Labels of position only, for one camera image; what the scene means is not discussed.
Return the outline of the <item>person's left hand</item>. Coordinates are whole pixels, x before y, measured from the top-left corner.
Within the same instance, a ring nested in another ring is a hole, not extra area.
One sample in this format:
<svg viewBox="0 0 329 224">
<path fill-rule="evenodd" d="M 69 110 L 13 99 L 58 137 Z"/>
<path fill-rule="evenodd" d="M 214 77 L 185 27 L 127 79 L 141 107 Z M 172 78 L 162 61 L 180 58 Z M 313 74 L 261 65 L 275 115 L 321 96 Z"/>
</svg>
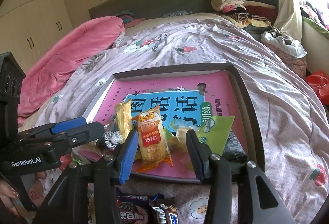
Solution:
<svg viewBox="0 0 329 224">
<path fill-rule="evenodd" d="M 0 180 L 0 197 L 6 207 L 12 207 L 11 199 L 18 198 L 19 194 L 3 179 Z"/>
</svg>

